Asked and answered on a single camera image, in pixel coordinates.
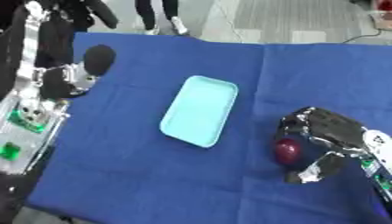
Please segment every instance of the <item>table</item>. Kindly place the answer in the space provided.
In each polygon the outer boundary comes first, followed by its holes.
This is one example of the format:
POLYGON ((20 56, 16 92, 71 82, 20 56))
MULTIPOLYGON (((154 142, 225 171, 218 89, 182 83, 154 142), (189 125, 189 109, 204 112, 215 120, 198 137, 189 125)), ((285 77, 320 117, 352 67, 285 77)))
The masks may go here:
MULTIPOLYGON (((392 134, 392 48, 85 33, 75 40, 76 61, 97 44, 113 47, 116 63, 73 102, 31 205, 110 224, 390 223, 354 161, 320 183, 285 184, 271 137, 280 117, 308 105, 392 134), (210 150, 158 128, 195 74, 240 89, 210 150)), ((309 155, 322 151, 303 145, 309 155)))

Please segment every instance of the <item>white sneaker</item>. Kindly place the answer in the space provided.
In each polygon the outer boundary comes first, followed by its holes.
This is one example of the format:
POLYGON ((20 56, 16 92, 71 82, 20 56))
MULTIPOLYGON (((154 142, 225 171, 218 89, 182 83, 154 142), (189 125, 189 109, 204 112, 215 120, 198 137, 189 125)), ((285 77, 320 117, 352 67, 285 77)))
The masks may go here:
POLYGON ((188 29, 184 26, 181 18, 172 17, 171 24, 173 25, 174 30, 177 31, 178 35, 186 35, 188 34, 188 29))
POLYGON ((159 34, 159 26, 155 25, 152 30, 147 30, 144 32, 145 35, 158 35, 159 34))

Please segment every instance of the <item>gray floor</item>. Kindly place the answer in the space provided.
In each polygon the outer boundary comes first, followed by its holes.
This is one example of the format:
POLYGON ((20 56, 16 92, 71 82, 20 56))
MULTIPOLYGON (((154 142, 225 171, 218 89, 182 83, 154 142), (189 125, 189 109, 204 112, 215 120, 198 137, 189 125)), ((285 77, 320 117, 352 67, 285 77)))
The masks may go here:
MULTIPOLYGON (((92 32, 141 33, 143 24, 134 1, 106 0, 121 23, 115 31, 101 23, 92 32)), ((161 1, 152 0, 163 34, 172 34, 161 1)), ((376 33, 368 6, 348 0, 180 0, 180 15, 192 36, 207 41, 239 43, 339 43, 363 34, 376 33)), ((392 31, 377 38, 352 43, 392 45, 392 31)), ((60 224, 56 217, 24 209, 15 224, 60 224)))

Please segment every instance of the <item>wire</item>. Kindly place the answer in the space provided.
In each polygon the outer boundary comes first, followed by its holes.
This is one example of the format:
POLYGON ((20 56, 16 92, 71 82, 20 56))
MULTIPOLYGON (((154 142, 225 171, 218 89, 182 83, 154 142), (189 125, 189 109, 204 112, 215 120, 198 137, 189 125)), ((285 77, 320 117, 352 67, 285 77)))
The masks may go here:
POLYGON ((375 33, 375 34, 367 34, 367 35, 360 35, 360 36, 357 36, 357 37, 354 37, 354 38, 350 38, 350 39, 348 39, 348 40, 345 40, 345 41, 343 41, 343 42, 341 42, 342 44, 346 44, 346 43, 349 43, 349 42, 351 42, 351 41, 353 41, 353 40, 356 40, 356 39, 361 39, 361 38, 374 38, 374 37, 378 37, 378 36, 380 36, 380 35, 382 35, 382 30, 381 29, 377 29, 377 33, 375 33))
POLYGON ((230 21, 230 19, 228 19, 228 14, 223 10, 223 7, 221 5, 221 0, 217 0, 216 3, 218 5, 220 12, 225 17, 226 22, 230 25, 231 32, 238 38, 240 43, 243 43, 243 39, 242 39, 240 33, 238 33, 238 31, 235 30, 235 25, 230 21))
MULTIPOLYGON (((371 22, 374 23, 375 20, 373 19, 373 17, 372 17, 371 15, 368 15, 368 16, 369 16, 371 22)), ((349 43, 349 42, 351 42, 351 41, 353 41, 353 40, 356 40, 356 39, 374 38, 374 37, 378 37, 378 36, 382 35, 382 29, 376 29, 376 30, 377 30, 377 33, 375 33, 375 34, 360 35, 360 36, 357 36, 357 37, 353 37, 353 38, 347 39, 347 40, 345 40, 345 41, 343 41, 343 42, 341 42, 341 43, 342 43, 342 44, 346 44, 346 43, 349 43)))

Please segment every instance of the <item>light blue tray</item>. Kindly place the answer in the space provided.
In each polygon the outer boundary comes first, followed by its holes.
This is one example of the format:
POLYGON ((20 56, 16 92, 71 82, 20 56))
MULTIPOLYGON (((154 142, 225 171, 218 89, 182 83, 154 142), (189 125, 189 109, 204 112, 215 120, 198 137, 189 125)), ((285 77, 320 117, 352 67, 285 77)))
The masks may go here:
POLYGON ((238 95, 230 82, 204 76, 188 78, 164 119, 161 131, 190 144, 209 148, 216 144, 238 95))

